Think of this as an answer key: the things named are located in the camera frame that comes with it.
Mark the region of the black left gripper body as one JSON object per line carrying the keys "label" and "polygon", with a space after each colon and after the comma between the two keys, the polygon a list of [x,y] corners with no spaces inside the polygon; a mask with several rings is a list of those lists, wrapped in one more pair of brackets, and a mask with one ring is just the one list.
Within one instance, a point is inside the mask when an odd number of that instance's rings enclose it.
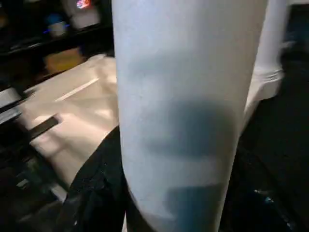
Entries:
{"label": "black left gripper body", "polygon": [[0,89],[0,211],[28,213],[54,200],[63,201],[68,185],[61,180],[33,140],[59,124],[51,116],[27,128],[20,104],[25,99],[13,87]]}

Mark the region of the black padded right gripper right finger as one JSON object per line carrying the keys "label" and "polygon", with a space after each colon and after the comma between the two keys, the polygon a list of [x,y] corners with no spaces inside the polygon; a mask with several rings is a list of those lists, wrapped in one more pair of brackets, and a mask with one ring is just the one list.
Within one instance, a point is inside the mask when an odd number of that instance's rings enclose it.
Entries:
{"label": "black padded right gripper right finger", "polygon": [[287,195],[259,157],[237,147],[219,231],[307,232]]}

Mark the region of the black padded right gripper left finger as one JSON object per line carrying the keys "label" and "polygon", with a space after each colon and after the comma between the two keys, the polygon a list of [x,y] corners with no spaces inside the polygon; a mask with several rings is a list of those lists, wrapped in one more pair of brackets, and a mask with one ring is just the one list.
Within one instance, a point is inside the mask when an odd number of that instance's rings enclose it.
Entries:
{"label": "black padded right gripper left finger", "polygon": [[57,216],[55,232],[120,232],[127,205],[116,126],[82,165]]}

